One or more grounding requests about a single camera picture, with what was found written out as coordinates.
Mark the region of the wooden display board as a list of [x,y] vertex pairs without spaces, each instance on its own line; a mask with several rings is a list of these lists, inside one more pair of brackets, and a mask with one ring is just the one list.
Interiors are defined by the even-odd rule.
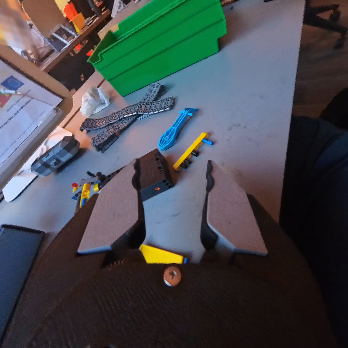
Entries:
[[31,157],[39,145],[41,145],[48,135],[72,110],[73,98],[70,91],[64,85],[47,73],[41,71],[33,63],[20,57],[10,47],[1,45],[1,61],[62,98],[62,101],[53,109],[48,118],[43,121],[43,123],[17,148],[10,158],[1,165],[0,185],[2,189]]

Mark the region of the blue brick separator tool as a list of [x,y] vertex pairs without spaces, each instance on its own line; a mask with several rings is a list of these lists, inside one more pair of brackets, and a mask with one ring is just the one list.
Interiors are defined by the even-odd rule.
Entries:
[[198,110],[199,110],[198,108],[187,107],[179,111],[179,116],[177,117],[173,125],[160,137],[158,142],[159,150],[161,151],[168,150],[170,147],[172,147],[176,143],[180,129],[185,124],[187,119],[190,116],[193,116],[193,114],[197,112]]

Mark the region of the green storage bin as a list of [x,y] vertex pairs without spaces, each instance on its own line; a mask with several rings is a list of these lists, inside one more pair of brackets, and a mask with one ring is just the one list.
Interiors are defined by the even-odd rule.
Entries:
[[226,33],[218,0],[154,0],[109,30],[88,62],[126,96],[216,54]]

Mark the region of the yellow plastic container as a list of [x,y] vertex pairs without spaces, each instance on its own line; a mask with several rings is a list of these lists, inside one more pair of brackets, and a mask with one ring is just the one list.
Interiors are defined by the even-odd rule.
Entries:
[[73,24],[77,34],[79,34],[81,32],[81,30],[86,26],[85,25],[85,18],[84,18],[82,13],[78,13],[70,21]]

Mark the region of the brown background table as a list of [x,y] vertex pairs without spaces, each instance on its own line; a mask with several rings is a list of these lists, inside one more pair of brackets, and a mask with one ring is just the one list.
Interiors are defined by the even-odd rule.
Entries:
[[106,9],[102,12],[100,17],[95,17],[92,23],[88,26],[85,26],[80,34],[74,38],[70,44],[65,47],[60,52],[55,52],[48,56],[44,61],[38,64],[38,67],[43,72],[50,72],[59,62],[63,60],[67,55],[74,51],[75,47],[78,46],[83,40],[87,38],[87,36],[92,33],[97,26],[99,26],[102,22],[104,22],[109,16],[111,16],[111,11]]

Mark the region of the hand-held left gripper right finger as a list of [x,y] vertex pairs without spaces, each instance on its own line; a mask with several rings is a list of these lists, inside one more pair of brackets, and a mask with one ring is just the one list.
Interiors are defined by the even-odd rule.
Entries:
[[223,256],[266,256],[268,250],[245,190],[214,161],[207,162],[201,243]]

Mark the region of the brown rounded panel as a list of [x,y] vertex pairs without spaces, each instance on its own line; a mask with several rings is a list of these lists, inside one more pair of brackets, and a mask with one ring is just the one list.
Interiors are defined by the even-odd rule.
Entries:
[[62,11],[54,0],[24,0],[22,7],[44,36],[48,36],[59,24],[66,23]]

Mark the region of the grey desk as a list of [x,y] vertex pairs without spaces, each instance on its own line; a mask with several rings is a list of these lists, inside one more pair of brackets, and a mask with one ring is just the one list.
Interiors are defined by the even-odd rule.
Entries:
[[1,224],[53,237],[75,211],[73,182],[87,171],[109,174],[154,150],[186,107],[199,110],[163,152],[170,170],[202,132],[214,145],[203,144],[188,169],[172,172],[175,187],[144,203],[145,243],[200,262],[208,160],[236,175],[278,221],[304,3],[238,1],[224,7],[227,34],[220,51],[161,81],[166,95],[175,97],[174,108],[136,121],[104,153],[91,147],[92,132],[79,131],[83,117],[77,113],[67,128],[85,150],[61,171],[35,179],[14,201],[1,202]]

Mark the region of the black perforated brick model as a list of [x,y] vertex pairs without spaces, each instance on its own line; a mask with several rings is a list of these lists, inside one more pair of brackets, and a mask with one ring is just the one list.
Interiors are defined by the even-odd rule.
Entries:
[[[138,164],[140,169],[138,188],[143,202],[174,186],[166,159],[158,149],[140,157]],[[80,209],[81,196],[85,184],[90,185],[87,197],[84,198],[86,201],[91,195],[98,193],[106,186],[122,169],[120,168],[109,175],[104,175],[101,172],[96,174],[87,172],[88,177],[86,179],[81,179],[79,183],[72,183],[72,199],[76,201],[74,213],[76,214]]]

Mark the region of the clear display case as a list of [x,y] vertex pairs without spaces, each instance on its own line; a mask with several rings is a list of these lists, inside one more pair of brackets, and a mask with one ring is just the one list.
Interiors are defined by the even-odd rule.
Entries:
[[48,39],[51,47],[55,51],[60,52],[67,48],[77,36],[78,34],[75,29],[63,24],[58,24],[51,31],[51,35]]

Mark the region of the orange plastic container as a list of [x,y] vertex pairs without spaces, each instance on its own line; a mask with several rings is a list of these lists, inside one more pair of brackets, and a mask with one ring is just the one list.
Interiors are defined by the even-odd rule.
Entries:
[[77,12],[74,4],[72,3],[72,1],[69,1],[64,6],[63,11],[64,11],[64,13],[69,21],[72,21],[78,15],[78,12]]

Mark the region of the yellow scoop piece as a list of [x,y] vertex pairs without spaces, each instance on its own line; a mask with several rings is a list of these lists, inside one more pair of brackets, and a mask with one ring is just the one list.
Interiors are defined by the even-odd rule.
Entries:
[[142,244],[139,247],[147,264],[188,264],[190,259],[167,250]]

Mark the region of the printed instruction sheet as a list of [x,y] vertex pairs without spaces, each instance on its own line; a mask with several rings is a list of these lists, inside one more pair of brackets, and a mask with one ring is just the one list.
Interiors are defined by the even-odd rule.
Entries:
[[0,63],[0,163],[6,160],[45,121],[62,98]]

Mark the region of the dark blue cardboard box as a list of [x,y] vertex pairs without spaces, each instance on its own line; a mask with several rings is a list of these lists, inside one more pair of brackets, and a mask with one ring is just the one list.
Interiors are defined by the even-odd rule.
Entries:
[[0,337],[2,339],[45,232],[15,225],[0,228]]

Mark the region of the person's dark clothed body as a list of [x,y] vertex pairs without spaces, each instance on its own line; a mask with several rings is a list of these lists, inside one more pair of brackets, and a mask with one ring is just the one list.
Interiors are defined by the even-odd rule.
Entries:
[[320,286],[340,347],[348,345],[348,89],[319,118],[292,116],[280,225]]

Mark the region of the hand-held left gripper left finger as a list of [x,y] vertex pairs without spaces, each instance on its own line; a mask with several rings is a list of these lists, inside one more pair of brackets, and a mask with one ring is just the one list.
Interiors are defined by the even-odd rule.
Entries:
[[138,249],[145,236],[140,161],[134,159],[98,194],[77,253]]

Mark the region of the yellow perforated beam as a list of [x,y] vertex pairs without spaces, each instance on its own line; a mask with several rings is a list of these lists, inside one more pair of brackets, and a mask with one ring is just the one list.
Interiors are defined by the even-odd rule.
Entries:
[[201,133],[194,142],[188,147],[183,155],[173,165],[173,169],[179,172],[181,169],[188,169],[191,165],[191,157],[197,157],[199,155],[199,148],[202,144],[213,145],[214,142],[209,139],[208,133]]

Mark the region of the white stand base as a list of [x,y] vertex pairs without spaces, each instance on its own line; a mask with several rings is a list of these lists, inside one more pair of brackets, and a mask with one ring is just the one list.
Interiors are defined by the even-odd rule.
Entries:
[[37,175],[32,173],[31,171],[32,163],[40,155],[44,154],[47,150],[50,150],[65,136],[72,136],[72,133],[58,126],[37,148],[37,150],[32,154],[27,162],[25,162],[24,165],[19,169],[16,175],[2,189],[2,193],[6,202],[11,202],[16,197],[18,197],[37,177]]

